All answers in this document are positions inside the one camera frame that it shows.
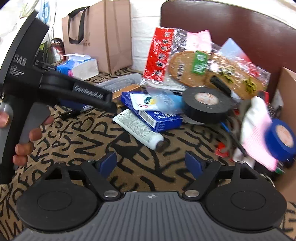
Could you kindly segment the white pink sock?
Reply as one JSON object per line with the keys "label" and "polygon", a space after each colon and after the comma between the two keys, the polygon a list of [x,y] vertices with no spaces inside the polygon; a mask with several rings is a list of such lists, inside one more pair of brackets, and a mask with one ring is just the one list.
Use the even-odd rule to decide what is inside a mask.
{"label": "white pink sock", "polygon": [[265,101],[258,96],[253,97],[242,122],[240,139],[249,157],[274,171],[277,160],[268,151],[264,139],[264,133],[271,123]]}

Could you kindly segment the white ointment tube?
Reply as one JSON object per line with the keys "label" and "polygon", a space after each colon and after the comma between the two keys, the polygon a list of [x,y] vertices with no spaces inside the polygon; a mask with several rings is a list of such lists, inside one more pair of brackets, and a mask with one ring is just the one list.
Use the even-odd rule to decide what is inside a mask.
{"label": "white ointment tube", "polygon": [[153,132],[129,109],[122,111],[112,120],[151,150],[162,152],[168,145],[160,133]]}

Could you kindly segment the letter print table cloth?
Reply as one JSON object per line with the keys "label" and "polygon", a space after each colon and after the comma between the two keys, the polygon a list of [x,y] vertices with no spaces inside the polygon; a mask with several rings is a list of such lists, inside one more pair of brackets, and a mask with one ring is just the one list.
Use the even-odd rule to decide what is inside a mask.
{"label": "letter print table cloth", "polygon": [[183,191],[193,182],[185,167],[185,152],[215,158],[215,149],[225,138],[216,127],[183,124],[163,133],[168,147],[150,150],[112,121],[113,115],[93,110],[75,119],[57,118],[46,126],[43,138],[26,166],[18,168],[11,184],[1,187],[1,234],[10,240],[22,231],[16,217],[16,200],[57,161],[79,165],[114,151],[117,166],[109,177],[120,191]]}

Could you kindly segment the blue electrical tape roll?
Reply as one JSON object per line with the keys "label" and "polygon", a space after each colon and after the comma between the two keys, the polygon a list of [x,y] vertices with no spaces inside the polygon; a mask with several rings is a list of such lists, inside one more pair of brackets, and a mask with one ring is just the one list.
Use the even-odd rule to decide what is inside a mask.
{"label": "blue electrical tape roll", "polygon": [[268,151],[278,161],[295,156],[295,134],[284,121],[272,119],[264,133],[264,140]]}

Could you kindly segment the black marker pen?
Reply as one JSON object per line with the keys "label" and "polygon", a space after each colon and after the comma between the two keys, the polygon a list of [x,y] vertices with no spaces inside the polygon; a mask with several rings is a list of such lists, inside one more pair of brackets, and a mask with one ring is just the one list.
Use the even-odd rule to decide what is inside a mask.
{"label": "black marker pen", "polygon": [[87,111],[89,111],[89,110],[91,110],[91,109],[86,109],[86,108],[84,108],[84,109],[81,109],[81,110],[68,110],[68,111],[62,113],[62,114],[60,115],[60,118],[61,118],[62,120],[67,120],[67,119],[69,119],[69,118],[76,118],[76,117],[79,116],[80,114],[85,113],[85,112],[87,112]]}

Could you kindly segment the brown paper shopping bag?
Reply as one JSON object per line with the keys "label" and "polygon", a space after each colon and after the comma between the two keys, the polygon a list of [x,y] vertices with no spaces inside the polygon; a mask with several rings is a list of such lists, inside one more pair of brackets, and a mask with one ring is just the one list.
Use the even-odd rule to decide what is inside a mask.
{"label": "brown paper shopping bag", "polygon": [[112,73],[132,65],[129,1],[99,1],[62,18],[66,54],[97,60],[100,72]]}

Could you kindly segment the clear plastic pencil case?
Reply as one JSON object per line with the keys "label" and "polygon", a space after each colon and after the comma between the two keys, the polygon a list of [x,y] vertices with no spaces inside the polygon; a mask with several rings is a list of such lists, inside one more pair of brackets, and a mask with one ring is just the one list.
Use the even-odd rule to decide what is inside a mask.
{"label": "clear plastic pencil case", "polygon": [[139,73],[133,73],[104,81],[102,83],[96,84],[95,86],[110,92],[116,92],[133,84],[139,85],[141,80],[142,76]]}

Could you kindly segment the red snack packet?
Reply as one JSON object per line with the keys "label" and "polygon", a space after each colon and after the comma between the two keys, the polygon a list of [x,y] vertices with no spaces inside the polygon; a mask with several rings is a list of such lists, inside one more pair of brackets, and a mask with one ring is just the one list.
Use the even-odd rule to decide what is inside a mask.
{"label": "red snack packet", "polygon": [[173,28],[157,27],[155,29],[143,75],[152,83],[163,84],[173,37]]}

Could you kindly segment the pink paper packet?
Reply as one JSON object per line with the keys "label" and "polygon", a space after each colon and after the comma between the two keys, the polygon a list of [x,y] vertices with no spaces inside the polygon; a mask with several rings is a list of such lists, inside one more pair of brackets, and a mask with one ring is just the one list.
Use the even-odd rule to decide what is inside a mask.
{"label": "pink paper packet", "polygon": [[212,39],[208,30],[203,30],[198,33],[187,32],[186,37],[187,51],[212,51]]}

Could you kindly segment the dark brown headboard panel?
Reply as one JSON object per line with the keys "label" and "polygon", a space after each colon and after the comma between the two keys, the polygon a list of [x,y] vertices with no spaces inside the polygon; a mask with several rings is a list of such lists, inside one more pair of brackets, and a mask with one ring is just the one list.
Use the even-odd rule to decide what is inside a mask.
{"label": "dark brown headboard panel", "polygon": [[295,71],[295,29],[256,11],[217,1],[165,1],[160,25],[192,33],[209,30],[220,46],[232,38],[255,65],[271,74],[270,96],[281,69]]}

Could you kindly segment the brown cardboard storage box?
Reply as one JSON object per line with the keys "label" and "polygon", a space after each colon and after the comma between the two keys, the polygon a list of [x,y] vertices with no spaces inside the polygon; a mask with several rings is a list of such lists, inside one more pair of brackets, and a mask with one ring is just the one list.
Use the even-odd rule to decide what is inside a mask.
{"label": "brown cardboard storage box", "polygon": [[[278,129],[280,139],[287,147],[295,147],[295,72],[282,68],[276,97],[283,102],[280,120],[287,125]],[[295,157],[291,158],[285,173],[276,181],[276,187],[286,200],[295,202]]]}

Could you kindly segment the black electrical tape roll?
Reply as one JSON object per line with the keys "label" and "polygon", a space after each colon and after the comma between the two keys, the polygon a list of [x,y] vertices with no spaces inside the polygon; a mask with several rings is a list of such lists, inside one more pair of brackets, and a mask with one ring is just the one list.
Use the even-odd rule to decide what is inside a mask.
{"label": "black electrical tape roll", "polygon": [[191,120],[216,124],[233,109],[231,98],[208,87],[190,87],[182,93],[182,111]]}

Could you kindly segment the blue white carton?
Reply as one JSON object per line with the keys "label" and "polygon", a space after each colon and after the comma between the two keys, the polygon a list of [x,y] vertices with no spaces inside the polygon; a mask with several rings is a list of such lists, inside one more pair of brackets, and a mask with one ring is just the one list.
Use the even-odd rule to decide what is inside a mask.
{"label": "blue white carton", "polygon": [[[135,109],[130,97],[131,94],[143,96],[143,104],[147,107],[141,110]],[[183,118],[179,114],[165,114],[159,110],[148,110],[151,101],[151,96],[140,91],[123,92],[121,94],[121,102],[154,132],[164,132],[181,126]]]}

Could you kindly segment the tissue pack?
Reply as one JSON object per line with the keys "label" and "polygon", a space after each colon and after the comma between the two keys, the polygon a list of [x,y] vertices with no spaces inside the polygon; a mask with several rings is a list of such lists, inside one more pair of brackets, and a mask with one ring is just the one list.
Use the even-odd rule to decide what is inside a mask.
{"label": "tissue pack", "polygon": [[66,61],[57,66],[57,71],[79,80],[87,80],[99,74],[97,60],[89,55],[66,54]]}

